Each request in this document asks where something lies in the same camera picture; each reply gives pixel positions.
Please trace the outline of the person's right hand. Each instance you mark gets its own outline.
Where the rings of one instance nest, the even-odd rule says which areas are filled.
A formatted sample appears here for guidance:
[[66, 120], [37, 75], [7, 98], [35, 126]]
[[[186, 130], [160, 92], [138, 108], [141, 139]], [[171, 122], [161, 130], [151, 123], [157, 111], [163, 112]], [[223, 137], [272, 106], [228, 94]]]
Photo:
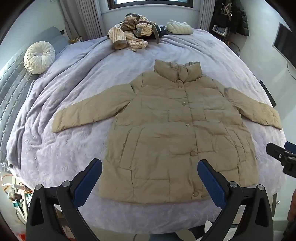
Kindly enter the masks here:
[[293, 192], [287, 220], [292, 222], [296, 217], [296, 190]]

